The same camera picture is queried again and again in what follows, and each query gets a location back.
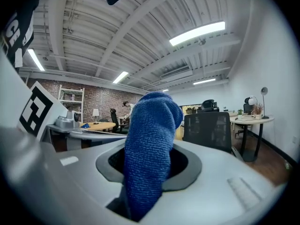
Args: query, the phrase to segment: desk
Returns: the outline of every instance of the desk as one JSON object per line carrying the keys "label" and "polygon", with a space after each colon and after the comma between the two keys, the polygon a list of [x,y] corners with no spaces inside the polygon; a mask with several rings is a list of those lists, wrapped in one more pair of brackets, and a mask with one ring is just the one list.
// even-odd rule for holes
{"label": "desk", "polygon": [[237,117],[238,116],[238,112],[227,111],[227,113],[229,113],[229,117]]}
{"label": "desk", "polygon": [[99,124],[94,124],[93,122],[88,122],[88,124],[90,126],[89,128],[82,128],[82,129],[92,130],[92,131],[102,131],[102,130],[105,130],[105,129],[113,128],[116,125],[113,122],[100,122]]}
{"label": "desk", "polygon": [[[243,157],[245,162],[254,162],[257,159],[258,151],[261,146],[261,140],[263,135],[263,124],[267,122],[271,122],[274,120],[274,117],[270,117],[269,119],[259,119],[256,120],[251,115],[243,116],[240,120],[235,120],[237,117],[230,117],[230,122],[234,124],[241,124],[244,125],[244,132],[243,132],[243,142],[240,149],[240,155]],[[259,124],[259,136],[257,141],[257,146],[255,151],[245,150],[246,139],[247,139],[247,131],[248,125],[255,125]]]}

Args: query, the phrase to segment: ceiling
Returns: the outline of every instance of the ceiling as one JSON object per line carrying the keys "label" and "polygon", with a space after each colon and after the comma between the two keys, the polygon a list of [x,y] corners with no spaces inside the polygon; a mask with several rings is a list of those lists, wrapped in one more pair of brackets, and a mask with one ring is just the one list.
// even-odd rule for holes
{"label": "ceiling", "polygon": [[[30,45],[45,68],[28,53],[22,76],[103,86],[144,94],[193,87],[193,81],[227,76],[239,54],[250,15],[250,0],[40,0]],[[226,30],[178,46],[174,36],[225,21]],[[160,76],[188,65],[192,75],[171,82]],[[119,84],[112,81],[122,72]]]}

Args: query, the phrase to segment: person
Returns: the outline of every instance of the person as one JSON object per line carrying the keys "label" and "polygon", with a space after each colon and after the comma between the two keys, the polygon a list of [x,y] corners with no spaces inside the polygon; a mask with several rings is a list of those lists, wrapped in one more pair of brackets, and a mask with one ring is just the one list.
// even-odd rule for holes
{"label": "person", "polygon": [[129,103],[128,101],[123,102],[123,107],[129,107],[129,113],[124,116],[124,120],[131,117],[132,110],[135,104]]}
{"label": "person", "polygon": [[0,43],[8,60],[15,67],[33,40],[33,12],[38,3],[39,0],[0,1]]}

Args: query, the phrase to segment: ceiling beam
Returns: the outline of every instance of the ceiling beam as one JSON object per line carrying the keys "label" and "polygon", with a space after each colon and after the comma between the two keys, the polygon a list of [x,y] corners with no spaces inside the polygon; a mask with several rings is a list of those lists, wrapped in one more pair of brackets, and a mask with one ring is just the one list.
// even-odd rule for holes
{"label": "ceiling beam", "polygon": [[159,59],[159,60],[153,62],[152,64],[149,64],[142,70],[135,73],[134,76],[141,78],[141,77],[143,77],[149,73],[152,73],[160,68],[168,66],[170,63],[179,61],[182,58],[186,58],[188,56],[192,56],[194,54],[201,53],[202,51],[206,51],[208,49],[230,46],[230,45],[234,45],[234,44],[238,44],[238,43],[240,43],[240,39],[234,34],[208,38],[204,45],[201,46],[198,44],[194,44],[194,45],[190,45],[190,46],[181,48],[181,49],[163,57],[162,59]]}
{"label": "ceiling beam", "polygon": [[[146,0],[141,6],[139,6],[134,11],[134,13],[131,16],[129,16],[129,18],[122,24],[115,36],[112,38],[105,53],[101,58],[100,65],[103,66],[108,61],[109,57],[116,49],[117,45],[138,21],[140,21],[146,14],[148,14],[159,4],[165,1],[166,0]],[[101,70],[102,69],[100,67],[97,69],[96,77],[100,75]]]}
{"label": "ceiling beam", "polygon": [[148,91],[138,89],[131,86],[126,86],[123,84],[113,84],[109,80],[100,79],[98,77],[71,73],[66,71],[58,71],[58,70],[46,70],[41,72],[37,68],[23,67],[19,71],[20,77],[27,77],[28,73],[30,73],[30,78],[33,79],[46,79],[46,80],[55,80],[69,83],[79,83],[96,87],[103,87],[108,89],[115,89],[125,92],[131,92],[136,94],[146,94]]}
{"label": "ceiling beam", "polygon": [[[230,64],[228,64],[227,62],[221,62],[218,64],[213,64],[213,65],[205,67],[205,74],[207,75],[210,73],[225,71],[225,70],[229,70],[230,68],[231,68]],[[178,84],[187,83],[190,81],[194,81],[196,79],[204,78],[204,72],[203,72],[202,68],[195,69],[195,70],[193,70],[193,72],[194,72],[194,74],[191,76],[183,77],[183,78],[177,79],[175,81],[171,81],[171,82],[166,82],[161,85],[156,85],[156,88],[165,89],[165,88],[169,88],[171,86],[175,86]]]}
{"label": "ceiling beam", "polygon": [[[67,0],[49,0],[48,2],[48,24],[50,41],[53,53],[58,56],[64,56],[62,30],[66,2]],[[66,61],[58,57],[55,57],[55,60],[59,70],[65,70]]]}

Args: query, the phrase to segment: white wall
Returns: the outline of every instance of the white wall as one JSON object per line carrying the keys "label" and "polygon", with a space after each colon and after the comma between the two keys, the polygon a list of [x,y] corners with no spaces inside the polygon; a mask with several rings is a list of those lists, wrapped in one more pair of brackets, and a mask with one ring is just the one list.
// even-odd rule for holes
{"label": "white wall", "polygon": [[214,99],[217,102],[220,111],[227,106],[227,96],[225,96],[224,85],[201,87],[198,89],[187,90],[171,95],[172,99],[179,106],[201,104],[205,100]]}
{"label": "white wall", "polygon": [[[242,108],[250,95],[263,103],[266,115],[274,123],[265,124],[263,138],[295,160],[299,156],[300,137],[300,58],[293,34],[278,10],[267,0],[252,0],[248,35],[230,74],[230,106]],[[259,126],[254,128],[258,133]],[[293,136],[298,138],[292,143]]]}

